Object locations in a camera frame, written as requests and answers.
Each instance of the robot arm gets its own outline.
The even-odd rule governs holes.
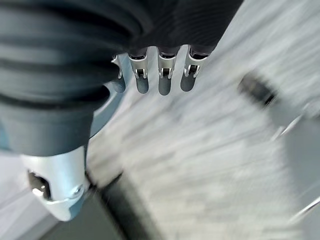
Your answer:
[[[169,94],[181,45],[190,91],[243,0],[15,0],[0,3],[0,121],[30,188],[59,220],[81,209],[91,125],[125,81],[149,89],[148,47],[158,49],[159,92]]]

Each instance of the robotic finger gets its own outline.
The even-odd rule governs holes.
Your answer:
[[[203,68],[206,59],[213,50],[214,47],[189,45],[180,83],[183,91],[189,92],[192,90],[200,69]]]

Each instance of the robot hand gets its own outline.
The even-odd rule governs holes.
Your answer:
[[[105,84],[118,95],[126,89],[118,54],[128,53],[145,94],[147,49],[156,46],[159,92],[167,95],[180,46],[188,45],[180,84],[188,92],[242,1],[0,3],[0,121],[33,194],[54,216],[69,221],[81,209],[92,122],[111,95]],[[114,110],[105,110],[104,123]]]

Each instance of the silver metal joint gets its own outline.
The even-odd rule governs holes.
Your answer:
[[[196,78],[205,60],[208,58],[208,56],[205,56],[202,59],[195,59],[190,55],[190,49],[191,48],[189,46],[188,52],[185,57],[184,75],[188,77],[190,74],[193,74],[193,77]]]
[[[176,59],[177,56],[164,58],[158,51],[158,70],[161,79],[163,79],[164,76],[168,79],[172,78],[173,71],[175,70]]]
[[[136,79],[148,77],[148,56],[132,57],[129,55],[132,71]]]
[[[80,211],[85,193],[85,148],[54,156],[22,155],[32,193],[61,221]]]
[[[115,55],[111,62],[119,67],[118,79],[121,79],[122,78],[122,68],[121,68],[119,56]]]

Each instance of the gray floor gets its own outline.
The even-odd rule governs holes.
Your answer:
[[[319,23],[318,0],[245,0],[188,93],[182,48],[168,96],[151,48],[150,91],[124,72],[124,100],[89,148],[91,174],[102,186],[123,169],[166,240],[316,239],[289,222],[303,193],[284,138],[272,140],[277,124],[237,85],[256,70],[295,108],[320,96]]]

